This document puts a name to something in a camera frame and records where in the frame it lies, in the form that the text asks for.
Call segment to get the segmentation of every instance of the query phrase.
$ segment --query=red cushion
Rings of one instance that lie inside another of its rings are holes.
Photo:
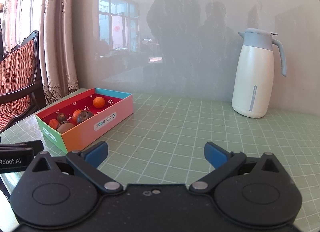
[[[34,72],[35,54],[33,51],[33,40],[20,47],[16,52],[16,66],[13,76],[13,90],[18,90],[31,81]],[[26,96],[17,101],[10,102],[8,106],[18,114],[23,113],[30,105],[30,97]]]
[[[12,111],[9,107],[2,104],[0,105],[0,130],[3,129],[7,123],[18,114]]]
[[[15,52],[9,54],[0,63],[0,84],[1,84],[1,94],[10,93],[14,90],[13,88],[13,77],[16,65],[16,54]]]

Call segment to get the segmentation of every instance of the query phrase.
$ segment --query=orange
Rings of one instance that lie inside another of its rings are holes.
[[[58,120],[57,119],[51,119],[50,121],[49,121],[49,126],[52,128],[52,129],[57,129],[58,128],[58,124],[59,124],[59,122],[58,122]]]
[[[72,115],[72,120],[76,123],[77,122],[77,118],[78,118],[78,114],[81,113],[82,110],[81,109],[78,109],[76,111],[73,112],[73,115]]]
[[[104,107],[105,104],[106,104],[106,101],[104,100],[103,97],[96,97],[93,100],[93,106],[95,108],[101,109],[102,107]]]

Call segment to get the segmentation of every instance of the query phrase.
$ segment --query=open box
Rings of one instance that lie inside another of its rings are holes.
[[[106,101],[102,109],[93,106],[93,99],[103,97]],[[94,116],[61,134],[48,123],[64,113],[68,121],[72,120],[75,110],[89,110]],[[72,96],[36,114],[40,130],[51,142],[65,153],[71,150],[82,150],[101,137],[133,113],[133,99],[129,93],[93,88]]]

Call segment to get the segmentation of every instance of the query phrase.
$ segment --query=thermos handle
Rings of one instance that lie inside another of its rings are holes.
[[[279,52],[280,52],[280,58],[281,58],[281,73],[284,77],[287,76],[287,64],[285,62],[285,55],[284,55],[284,49],[283,45],[279,40],[273,39],[272,44],[278,46]]]

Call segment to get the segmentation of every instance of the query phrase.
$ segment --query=blue gripper pad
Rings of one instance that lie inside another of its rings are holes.
[[[88,151],[88,153],[86,153],[86,151],[82,152],[83,159],[90,165],[97,168],[108,156],[108,144],[101,141]]]
[[[231,154],[213,142],[207,142],[204,146],[204,157],[217,169],[231,158]]]

